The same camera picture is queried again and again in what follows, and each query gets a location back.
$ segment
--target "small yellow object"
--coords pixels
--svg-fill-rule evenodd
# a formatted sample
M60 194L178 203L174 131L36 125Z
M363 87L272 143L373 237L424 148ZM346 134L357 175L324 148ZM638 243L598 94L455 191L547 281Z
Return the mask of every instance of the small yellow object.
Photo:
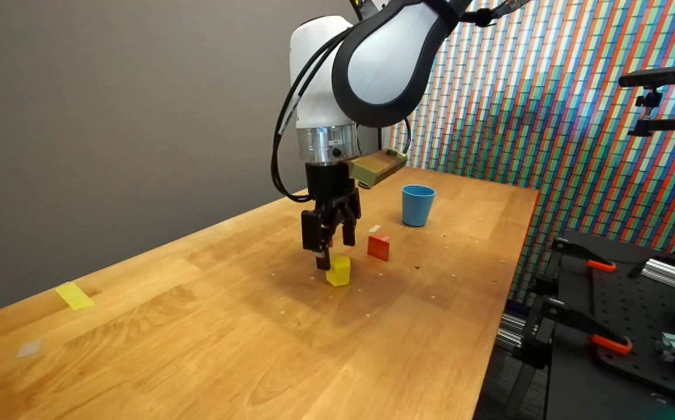
M331 269L328 272L328 283L331 287L346 287L352 281L351 257L331 257Z
M93 299L88 299L74 283L64 283L56 287L56 294L70 307L70 311L93 309Z

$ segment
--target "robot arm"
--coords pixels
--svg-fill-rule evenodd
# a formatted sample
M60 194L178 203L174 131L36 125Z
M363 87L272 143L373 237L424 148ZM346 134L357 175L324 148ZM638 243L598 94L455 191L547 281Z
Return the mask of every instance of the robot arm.
M274 138L272 175L292 201L315 201L313 210L301 212L301 241L306 250L321 252L317 269L330 269L339 225L344 243L355 246L359 194L351 180L351 159L359 157L357 125L401 121L421 104L435 55L457 22L489 26L527 0L468 12L469 3L393 0L357 26L324 17L292 34L292 89ZM279 177L276 152L294 107L308 196L292 196Z

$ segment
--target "wall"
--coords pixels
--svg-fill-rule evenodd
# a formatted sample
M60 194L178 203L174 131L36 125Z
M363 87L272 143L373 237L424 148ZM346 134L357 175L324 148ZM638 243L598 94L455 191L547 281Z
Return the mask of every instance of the wall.
M0 0L0 307L279 198L287 43L321 15L352 9Z
M662 0L532 0L441 48L411 166L543 191L512 299L567 230L675 250L675 134L628 136L641 89L617 87L662 65L675 65L675 3ZM657 117L675 117L675 87L663 94Z

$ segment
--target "cable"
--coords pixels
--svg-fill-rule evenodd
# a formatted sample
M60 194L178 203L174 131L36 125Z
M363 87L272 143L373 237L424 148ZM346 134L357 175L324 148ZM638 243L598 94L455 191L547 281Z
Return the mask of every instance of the cable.
M363 138L359 138L359 126L355 128L357 134L357 155L363 157Z
M411 146L411 121L405 120L405 126L407 126L407 136L405 136L405 152L401 152L401 155L407 155L407 152L410 152L410 146Z
M363 3L359 0L351 0L351 5L355 9L357 19L363 22L363 12L359 12Z
M311 201L311 196L294 196L287 191L282 177L281 177L281 163L279 163L279 149L282 143L282 136L287 131L287 125L299 106L299 98L306 94L308 85L313 83L313 77L317 75L321 65L330 58L330 55L344 43L344 37L351 34L352 29L342 31L339 36L335 36L331 40L328 40L321 50L315 50L315 55L306 61L306 65L299 70L299 75L294 77L287 98L282 104L282 110L276 120L276 131L274 131L274 149L272 149L272 183L274 187L287 196L294 203L306 203Z

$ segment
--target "wooden table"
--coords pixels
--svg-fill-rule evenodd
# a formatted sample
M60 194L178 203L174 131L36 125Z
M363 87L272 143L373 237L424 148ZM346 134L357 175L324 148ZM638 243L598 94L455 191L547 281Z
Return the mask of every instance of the wooden table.
M410 183L438 190L425 230L399 225ZM534 203L405 169L335 250L349 287L276 201L74 281L93 309L46 290L0 311L0 419L473 419Z

